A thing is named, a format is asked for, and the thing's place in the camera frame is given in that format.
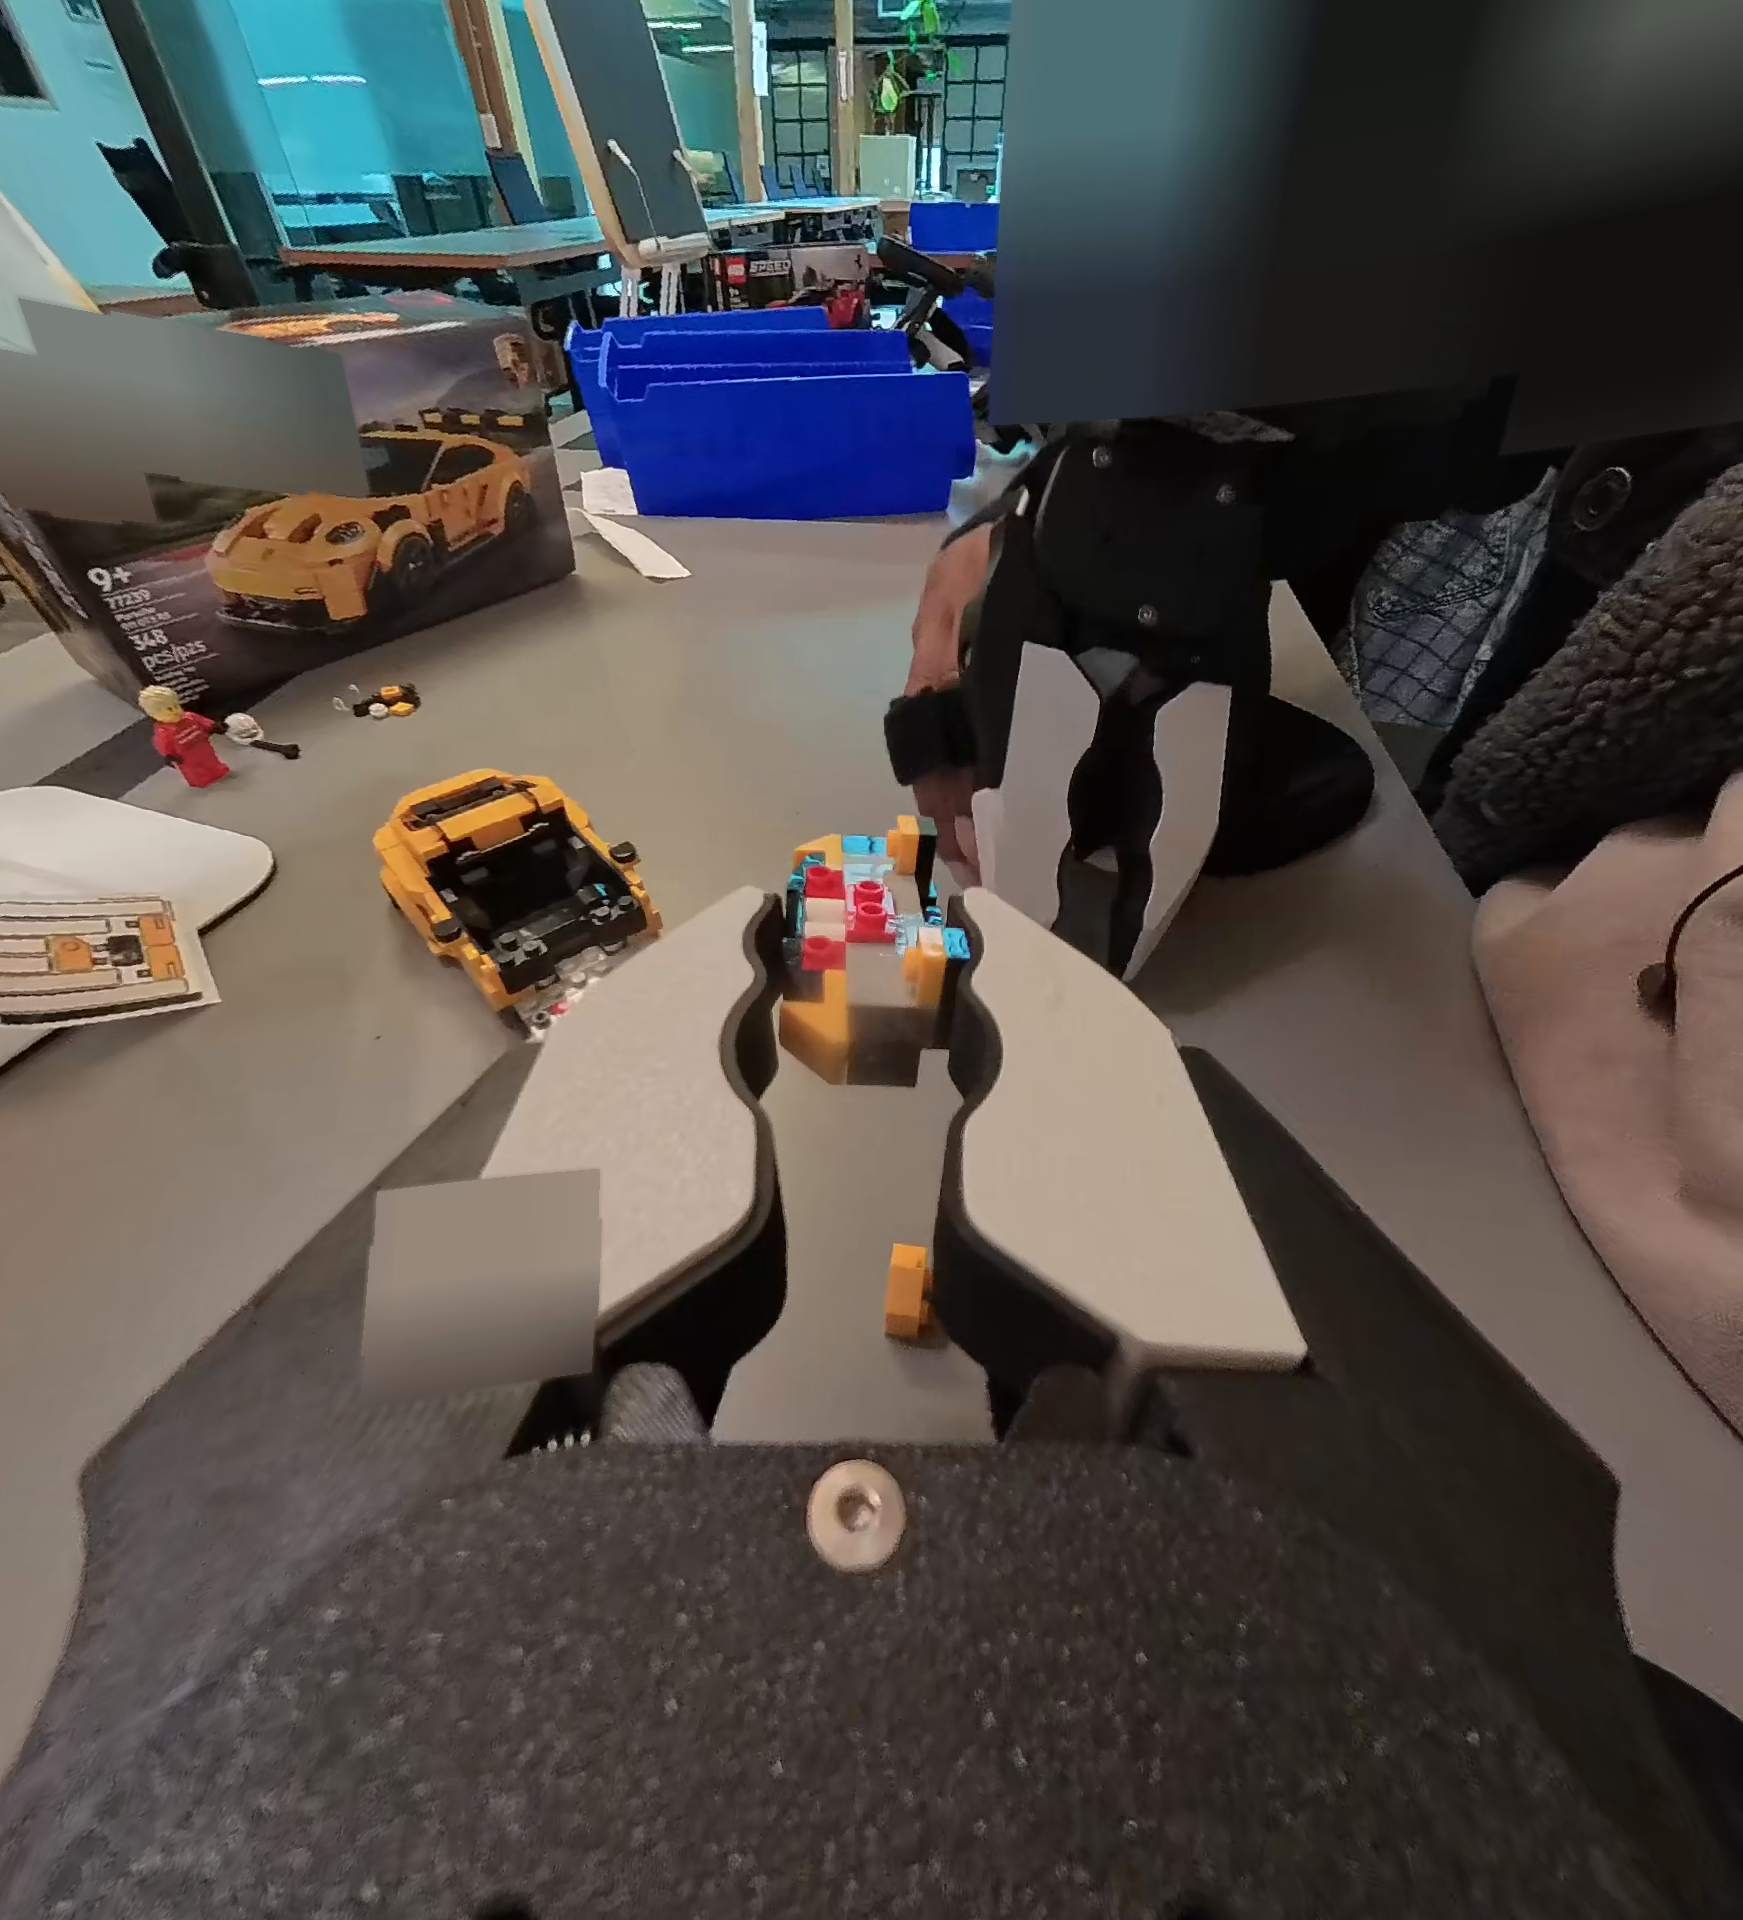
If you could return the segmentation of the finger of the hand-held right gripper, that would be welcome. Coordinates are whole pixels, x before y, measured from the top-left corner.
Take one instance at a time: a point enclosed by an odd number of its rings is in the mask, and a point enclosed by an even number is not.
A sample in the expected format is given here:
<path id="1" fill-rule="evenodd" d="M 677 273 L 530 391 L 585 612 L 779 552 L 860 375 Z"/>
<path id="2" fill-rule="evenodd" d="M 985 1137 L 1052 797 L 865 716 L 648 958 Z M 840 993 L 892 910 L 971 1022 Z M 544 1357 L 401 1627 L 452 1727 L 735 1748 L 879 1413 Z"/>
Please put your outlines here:
<path id="1" fill-rule="evenodd" d="M 1064 914 L 1064 874 L 1116 867 L 1116 770 L 1103 734 L 1116 690 L 1116 649 L 1073 656 L 1030 643 L 1017 660 L 999 780 L 971 793 L 975 884 L 1052 935 Z"/>
<path id="2" fill-rule="evenodd" d="M 1118 718 L 1105 961 L 1125 983 L 1147 968 L 1217 838 L 1232 704 L 1229 688 L 1203 683 Z"/>

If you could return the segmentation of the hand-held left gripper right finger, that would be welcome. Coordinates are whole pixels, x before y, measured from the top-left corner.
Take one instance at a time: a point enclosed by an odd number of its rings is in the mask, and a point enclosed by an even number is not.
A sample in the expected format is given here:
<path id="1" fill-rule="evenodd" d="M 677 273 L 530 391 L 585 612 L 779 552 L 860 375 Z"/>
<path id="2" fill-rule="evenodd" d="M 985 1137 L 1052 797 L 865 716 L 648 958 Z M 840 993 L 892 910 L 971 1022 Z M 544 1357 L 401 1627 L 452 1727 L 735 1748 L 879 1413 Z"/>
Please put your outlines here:
<path id="1" fill-rule="evenodd" d="M 1290 1381 L 1306 1338 L 1168 1027 L 994 892 L 950 910 L 933 1311 L 1002 1439 L 1042 1379 L 1113 1435 L 1168 1379 Z"/>

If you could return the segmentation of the black red orange lego subassembly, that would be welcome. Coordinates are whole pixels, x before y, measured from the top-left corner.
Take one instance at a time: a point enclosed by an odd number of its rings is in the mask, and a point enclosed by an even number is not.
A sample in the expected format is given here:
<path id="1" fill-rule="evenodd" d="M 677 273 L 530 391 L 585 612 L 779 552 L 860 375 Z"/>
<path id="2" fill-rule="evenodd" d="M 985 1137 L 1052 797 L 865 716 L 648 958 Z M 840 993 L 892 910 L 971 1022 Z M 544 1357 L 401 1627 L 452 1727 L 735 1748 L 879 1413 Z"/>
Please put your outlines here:
<path id="1" fill-rule="evenodd" d="M 777 1038 L 833 1087 L 913 1089 L 950 1047 L 971 946 L 948 921 L 936 854 L 936 823 L 916 814 L 793 854 Z"/>

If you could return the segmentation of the orange lego car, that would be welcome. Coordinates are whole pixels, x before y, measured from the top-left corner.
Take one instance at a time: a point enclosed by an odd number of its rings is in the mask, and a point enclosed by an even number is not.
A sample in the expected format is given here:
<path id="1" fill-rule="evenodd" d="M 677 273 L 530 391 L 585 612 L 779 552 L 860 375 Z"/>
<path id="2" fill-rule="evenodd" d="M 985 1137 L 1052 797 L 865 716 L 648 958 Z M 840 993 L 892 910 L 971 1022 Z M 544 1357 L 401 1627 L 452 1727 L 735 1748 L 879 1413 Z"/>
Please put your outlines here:
<path id="1" fill-rule="evenodd" d="M 472 770 L 408 793 L 374 852 L 426 949 L 530 1036 L 663 932 L 639 852 L 544 775 Z"/>

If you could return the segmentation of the black red lego box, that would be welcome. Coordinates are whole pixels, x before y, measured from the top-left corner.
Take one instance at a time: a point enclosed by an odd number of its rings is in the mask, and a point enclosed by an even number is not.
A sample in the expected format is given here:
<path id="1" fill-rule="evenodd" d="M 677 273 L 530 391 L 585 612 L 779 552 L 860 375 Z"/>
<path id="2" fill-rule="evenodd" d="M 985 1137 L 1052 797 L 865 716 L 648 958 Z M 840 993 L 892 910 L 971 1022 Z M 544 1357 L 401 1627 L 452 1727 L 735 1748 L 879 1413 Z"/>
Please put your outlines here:
<path id="1" fill-rule="evenodd" d="M 868 326 L 878 255 L 854 243 L 745 246 L 705 263 L 706 308 L 716 313 L 812 308 L 833 328 Z"/>

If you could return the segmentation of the red lego minifigure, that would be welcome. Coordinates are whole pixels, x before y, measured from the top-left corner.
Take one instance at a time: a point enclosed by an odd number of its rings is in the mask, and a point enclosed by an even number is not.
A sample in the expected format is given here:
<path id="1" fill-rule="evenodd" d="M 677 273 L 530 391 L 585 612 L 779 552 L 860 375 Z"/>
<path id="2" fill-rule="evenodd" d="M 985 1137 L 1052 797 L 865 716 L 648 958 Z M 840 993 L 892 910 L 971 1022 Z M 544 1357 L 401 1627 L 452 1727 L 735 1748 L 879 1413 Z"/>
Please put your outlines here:
<path id="1" fill-rule="evenodd" d="M 232 778 L 232 767 L 216 748 L 223 735 L 216 721 L 188 709 L 180 695 L 165 685 L 141 688 L 138 707 L 153 726 L 155 754 L 188 789 L 209 789 Z"/>

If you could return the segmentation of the black lego set box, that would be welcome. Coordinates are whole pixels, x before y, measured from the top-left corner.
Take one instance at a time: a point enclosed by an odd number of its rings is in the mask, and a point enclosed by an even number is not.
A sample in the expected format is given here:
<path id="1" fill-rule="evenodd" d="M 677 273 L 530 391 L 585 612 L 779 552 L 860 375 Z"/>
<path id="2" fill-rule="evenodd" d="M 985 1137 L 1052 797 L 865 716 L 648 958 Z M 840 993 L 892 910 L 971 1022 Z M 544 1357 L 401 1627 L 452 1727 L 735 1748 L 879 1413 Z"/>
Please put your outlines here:
<path id="1" fill-rule="evenodd" d="M 146 520 L 0 494 L 0 563 L 99 685 L 223 719 L 311 670 L 570 577 L 545 345 L 442 291 L 153 319 L 323 350 L 354 397 L 361 492 L 146 478 Z"/>

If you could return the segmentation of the person's right hand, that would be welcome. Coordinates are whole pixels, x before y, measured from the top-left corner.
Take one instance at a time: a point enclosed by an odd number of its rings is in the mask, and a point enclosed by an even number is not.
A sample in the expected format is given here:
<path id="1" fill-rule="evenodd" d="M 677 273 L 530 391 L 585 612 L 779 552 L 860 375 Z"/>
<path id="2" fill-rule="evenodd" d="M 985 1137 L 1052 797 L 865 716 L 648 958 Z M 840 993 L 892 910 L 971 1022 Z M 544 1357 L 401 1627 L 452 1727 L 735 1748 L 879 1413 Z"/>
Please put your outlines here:
<path id="1" fill-rule="evenodd" d="M 991 565 L 991 526 L 974 523 L 946 540 L 928 569 L 911 620 L 911 659 L 902 700 L 903 755 L 916 811 L 938 830 L 938 852 L 961 885 L 979 882 L 974 818 L 975 778 L 964 751 L 960 637 Z"/>

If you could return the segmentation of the white paper scrap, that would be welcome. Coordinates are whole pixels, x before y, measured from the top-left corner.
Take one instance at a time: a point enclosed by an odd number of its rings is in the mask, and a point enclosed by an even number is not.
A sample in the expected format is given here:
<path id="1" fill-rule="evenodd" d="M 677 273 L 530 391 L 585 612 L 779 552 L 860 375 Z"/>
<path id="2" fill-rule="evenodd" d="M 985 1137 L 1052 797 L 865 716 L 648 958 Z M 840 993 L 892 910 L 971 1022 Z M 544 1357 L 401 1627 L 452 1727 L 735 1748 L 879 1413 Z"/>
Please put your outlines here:
<path id="1" fill-rule="evenodd" d="M 588 468 L 570 485 L 581 532 L 614 552 L 648 583 L 685 583 L 690 569 L 636 526 L 639 502 L 623 468 Z"/>

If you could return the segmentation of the white book stand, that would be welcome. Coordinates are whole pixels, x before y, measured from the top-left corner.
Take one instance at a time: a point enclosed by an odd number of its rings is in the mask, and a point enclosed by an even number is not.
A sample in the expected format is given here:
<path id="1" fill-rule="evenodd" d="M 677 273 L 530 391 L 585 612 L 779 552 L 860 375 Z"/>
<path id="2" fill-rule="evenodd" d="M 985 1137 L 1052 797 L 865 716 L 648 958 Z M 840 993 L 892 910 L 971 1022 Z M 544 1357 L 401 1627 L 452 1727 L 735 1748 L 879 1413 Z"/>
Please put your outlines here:
<path id="1" fill-rule="evenodd" d="M 202 935 L 257 900 L 272 874 L 270 849 L 229 830 L 62 788 L 0 791 L 0 900 L 163 897 L 202 946 Z M 0 1035 L 0 1070 L 58 1035 L 129 1021 Z"/>

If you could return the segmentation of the beige sweatshirt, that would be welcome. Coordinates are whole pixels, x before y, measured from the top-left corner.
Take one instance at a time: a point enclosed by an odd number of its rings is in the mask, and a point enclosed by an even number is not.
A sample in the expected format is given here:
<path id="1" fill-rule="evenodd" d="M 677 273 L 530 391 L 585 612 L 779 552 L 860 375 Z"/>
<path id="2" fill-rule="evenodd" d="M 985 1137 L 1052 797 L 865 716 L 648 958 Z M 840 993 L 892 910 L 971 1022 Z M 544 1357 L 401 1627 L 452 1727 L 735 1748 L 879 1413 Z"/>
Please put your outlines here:
<path id="1" fill-rule="evenodd" d="M 1580 1234 L 1743 1441 L 1743 770 L 1498 882 L 1473 962 Z"/>

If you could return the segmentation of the sticker sheet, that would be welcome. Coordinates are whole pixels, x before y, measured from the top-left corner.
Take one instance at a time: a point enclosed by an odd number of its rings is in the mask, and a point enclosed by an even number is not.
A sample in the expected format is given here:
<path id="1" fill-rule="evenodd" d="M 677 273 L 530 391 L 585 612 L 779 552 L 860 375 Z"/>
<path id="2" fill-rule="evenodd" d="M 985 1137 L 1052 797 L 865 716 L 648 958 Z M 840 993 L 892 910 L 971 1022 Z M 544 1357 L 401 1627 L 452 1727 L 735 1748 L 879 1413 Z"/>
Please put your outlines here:
<path id="1" fill-rule="evenodd" d="M 170 900 L 0 900 L 0 1035 L 129 1021 L 219 998 Z"/>

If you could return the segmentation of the grey divider panel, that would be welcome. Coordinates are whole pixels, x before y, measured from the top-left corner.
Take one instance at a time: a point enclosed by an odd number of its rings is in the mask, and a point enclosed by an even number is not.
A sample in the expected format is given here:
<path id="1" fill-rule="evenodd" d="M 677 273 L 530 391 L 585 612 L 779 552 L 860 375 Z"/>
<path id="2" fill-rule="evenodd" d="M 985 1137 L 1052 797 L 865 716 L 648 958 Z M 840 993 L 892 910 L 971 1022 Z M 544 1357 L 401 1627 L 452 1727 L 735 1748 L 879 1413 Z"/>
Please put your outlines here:
<path id="1" fill-rule="evenodd" d="M 713 251 L 639 2 L 523 2 L 585 195 L 627 272 L 701 263 Z"/>

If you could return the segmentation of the long grey desk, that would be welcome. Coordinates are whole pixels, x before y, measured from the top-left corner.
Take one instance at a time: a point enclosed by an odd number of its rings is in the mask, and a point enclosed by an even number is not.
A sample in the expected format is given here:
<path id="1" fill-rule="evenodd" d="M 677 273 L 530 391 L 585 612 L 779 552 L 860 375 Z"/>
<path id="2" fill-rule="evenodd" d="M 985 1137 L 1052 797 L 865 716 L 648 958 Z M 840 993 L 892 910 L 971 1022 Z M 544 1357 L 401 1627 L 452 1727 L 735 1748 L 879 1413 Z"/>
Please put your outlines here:
<path id="1" fill-rule="evenodd" d="M 708 288 L 705 259 L 713 254 L 747 242 L 865 243 L 882 233 L 879 199 L 817 197 L 714 208 L 683 239 L 630 242 L 612 222 L 588 216 L 428 237 L 285 246 L 278 270 L 301 297 L 313 273 L 382 290 L 501 276 L 523 309 L 614 283 L 627 313 L 652 278 L 661 312 L 673 313 L 687 291 Z"/>

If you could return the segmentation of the black desk chair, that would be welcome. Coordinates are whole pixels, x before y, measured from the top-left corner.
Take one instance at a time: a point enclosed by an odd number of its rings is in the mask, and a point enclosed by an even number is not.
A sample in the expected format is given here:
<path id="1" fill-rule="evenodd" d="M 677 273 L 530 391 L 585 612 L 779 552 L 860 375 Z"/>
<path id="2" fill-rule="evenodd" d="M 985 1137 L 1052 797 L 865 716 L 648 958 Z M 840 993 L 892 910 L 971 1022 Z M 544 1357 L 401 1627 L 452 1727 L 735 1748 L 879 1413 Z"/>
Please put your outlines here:
<path id="1" fill-rule="evenodd" d="M 202 308 L 235 305 L 235 279 L 226 278 L 224 246 L 188 218 L 176 184 L 149 141 L 138 136 L 129 147 L 99 143 L 97 150 L 160 242 L 149 263 L 150 276 L 159 282 L 187 282 Z"/>

